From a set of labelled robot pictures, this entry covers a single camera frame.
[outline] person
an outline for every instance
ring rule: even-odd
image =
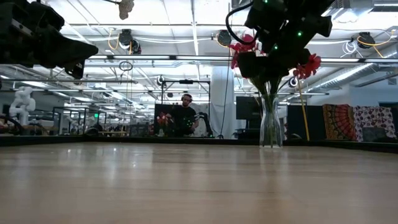
[[[192,102],[192,96],[184,94],[181,97],[181,100],[182,105],[175,106],[171,113],[167,114],[169,118],[173,119],[175,128],[174,133],[176,137],[193,134],[195,132],[195,128],[199,125],[199,122],[195,119],[195,110],[189,107]]]

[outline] glass vase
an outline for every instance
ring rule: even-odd
[[[262,95],[262,118],[260,127],[260,146],[282,147],[282,128],[278,117],[277,95]]]

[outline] black t-shirt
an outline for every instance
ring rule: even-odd
[[[175,124],[177,126],[183,126],[187,121],[195,121],[196,112],[191,107],[175,106],[171,112]]]

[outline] yellow pole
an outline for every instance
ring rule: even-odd
[[[297,79],[298,92],[300,93],[301,108],[303,109],[305,133],[307,134],[307,141],[310,141],[310,133],[308,132],[307,115],[305,114],[303,95],[301,94],[300,80]]]

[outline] headphones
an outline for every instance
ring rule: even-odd
[[[189,97],[189,98],[191,98],[189,102],[190,102],[190,103],[192,103],[192,96],[191,96],[191,95],[189,95],[188,93],[186,93],[186,94],[182,95],[182,97],[181,97],[181,101],[183,101],[183,100],[184,100],[184,97],[186,97],[186,96],[187,96],[187,97]]]

